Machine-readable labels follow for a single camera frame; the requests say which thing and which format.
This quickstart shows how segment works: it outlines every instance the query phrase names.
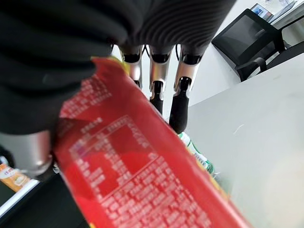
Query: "table surface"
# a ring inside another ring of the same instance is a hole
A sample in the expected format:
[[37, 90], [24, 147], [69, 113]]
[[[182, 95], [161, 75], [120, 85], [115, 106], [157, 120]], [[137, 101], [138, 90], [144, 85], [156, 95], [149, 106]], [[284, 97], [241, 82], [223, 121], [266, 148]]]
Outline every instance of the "table surface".
[[293, 21], [295, 18], [294, 16], [298, 15], [301, 16], [304, 14], [304, 0], [298, 0], [295, 5], [287, 11], [285, 14], [280, 16], [278, 19], [273, 21], [271, 24], [275, 26], [277, 29], [281, 28], [283, 25], [288, 24], [289, 22]]
[[304, 54], [189, 108], [186, 132], [256, 228], [304, 227]]

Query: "black mesh chair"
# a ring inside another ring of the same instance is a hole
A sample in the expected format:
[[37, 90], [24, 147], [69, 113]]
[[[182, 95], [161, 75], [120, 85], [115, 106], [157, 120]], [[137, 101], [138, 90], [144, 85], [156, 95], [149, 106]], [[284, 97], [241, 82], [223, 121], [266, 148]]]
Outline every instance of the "black mesh chair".
[[267, 70], [266, 60], [285, 51], [282, 30], [302, 17], [276, 29], [251, 10], [245, 10], [213, 40], [212, 44], [245, 81], [258, 67]]

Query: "black cable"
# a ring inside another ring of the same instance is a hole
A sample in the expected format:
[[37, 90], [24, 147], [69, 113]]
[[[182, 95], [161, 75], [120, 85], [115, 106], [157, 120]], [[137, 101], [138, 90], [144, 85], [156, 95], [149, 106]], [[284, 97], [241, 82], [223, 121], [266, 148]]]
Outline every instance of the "black cable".
[[177, 44], [175, 45], [175, 54], [176, 54], [177, 61], [179, 61], [180, 57], [179, 57], [179, 53], [177, 51]]

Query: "orange package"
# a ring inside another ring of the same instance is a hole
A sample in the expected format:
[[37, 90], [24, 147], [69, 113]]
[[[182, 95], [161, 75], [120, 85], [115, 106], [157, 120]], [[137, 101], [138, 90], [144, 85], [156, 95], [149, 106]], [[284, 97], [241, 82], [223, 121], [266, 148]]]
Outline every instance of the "orange package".
[[22, 189], [29, 180], [29, 177], [17, 170], [7, 166], [6, 164], [0, 164], [0, 181], [11, 188], [14, 192]]
[[121, 66], [95, 63], [62, 108], [54, 149], [91, 227], [251, 227]]

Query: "robotic hand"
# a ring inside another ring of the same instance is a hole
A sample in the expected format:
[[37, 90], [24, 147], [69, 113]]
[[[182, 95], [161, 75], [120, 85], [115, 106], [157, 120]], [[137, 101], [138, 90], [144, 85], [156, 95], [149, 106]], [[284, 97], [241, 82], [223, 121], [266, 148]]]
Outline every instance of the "robotic hand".
[[189, 94], [203, 53], [234, 0], [5, 0], [0, 7], [0, 145], [9, 165], [41, 179], [63, 102], [95, 70], [91, 56], [120, 47], [142, 86], [150, 48], [151, 103], [162, 112], [171, 50], [181, 44], [170, 125], [187, 124]]

